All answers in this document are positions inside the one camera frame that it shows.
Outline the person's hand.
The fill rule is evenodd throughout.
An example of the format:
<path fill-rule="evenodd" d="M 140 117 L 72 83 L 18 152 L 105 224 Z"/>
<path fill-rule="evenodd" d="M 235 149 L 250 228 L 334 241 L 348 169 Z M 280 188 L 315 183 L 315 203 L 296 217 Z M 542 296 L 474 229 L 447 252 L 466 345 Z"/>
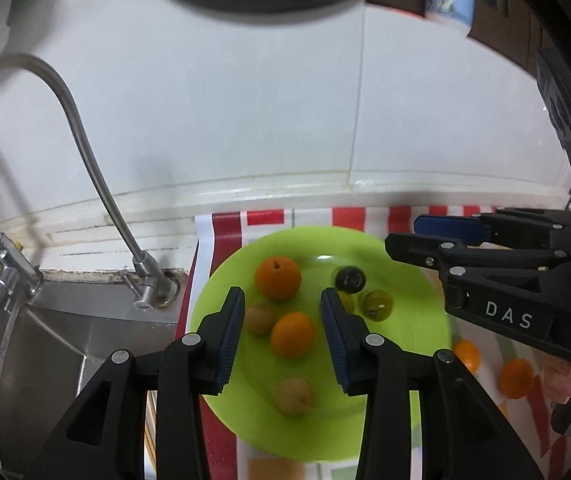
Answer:
<path fill-rule="evenodd" d="M 571 400 L 571 362 L 549 356 L 543 358 L 543 394 L 556 404 Z"/>

